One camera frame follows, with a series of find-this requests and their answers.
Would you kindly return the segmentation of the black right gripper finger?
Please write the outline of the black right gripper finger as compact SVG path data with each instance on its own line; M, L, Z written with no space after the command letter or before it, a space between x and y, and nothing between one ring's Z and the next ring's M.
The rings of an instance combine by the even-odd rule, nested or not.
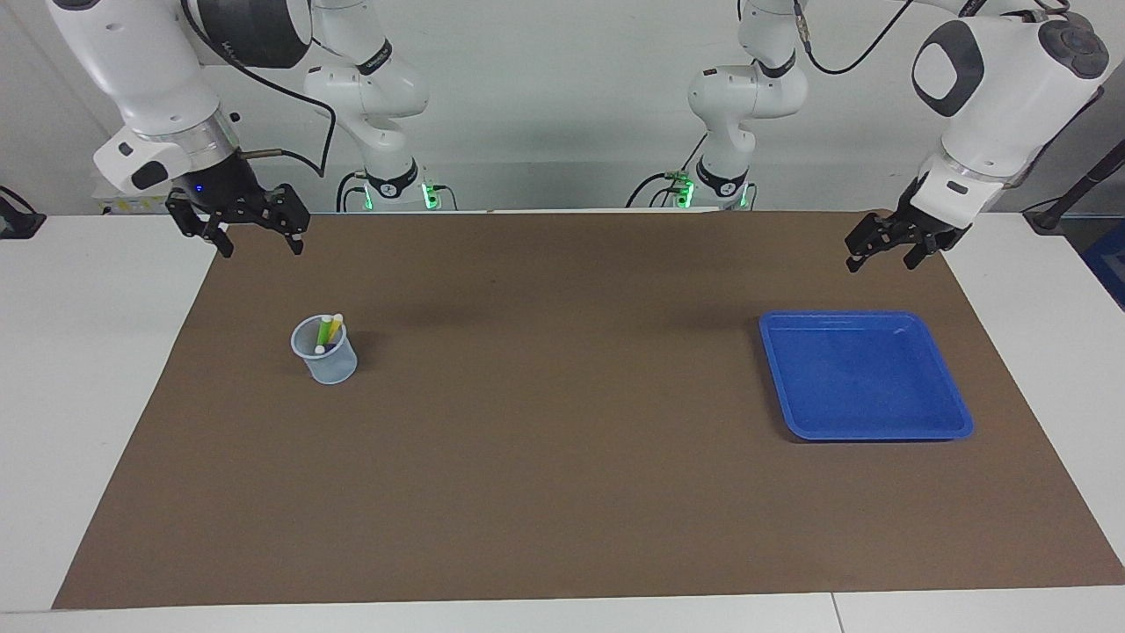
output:
M266 228L281 234L294 256L304 251L309 224L310 212L292 186L281 184L266 192Z
M184 236L199 237L212 244L222 257L233 256L233 242L230 241L228 233L220 227L220 217L217 214L212 214L204 221L184 193L169 193L165 198L165 208Z

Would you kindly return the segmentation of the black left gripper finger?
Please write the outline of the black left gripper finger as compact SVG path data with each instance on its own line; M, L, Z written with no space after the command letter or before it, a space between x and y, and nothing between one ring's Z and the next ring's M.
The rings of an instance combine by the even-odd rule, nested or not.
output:
M904 268L908 270L917 269L927 257L946 248L945 233L911 233L907 241L911 244L904 253Z
M867 212L845 236L849 253L846 261L848 272L857 273L867 263L868 257L896 248L903 243L903 239L904 221L897 219L896 214L882 216L878 212Z

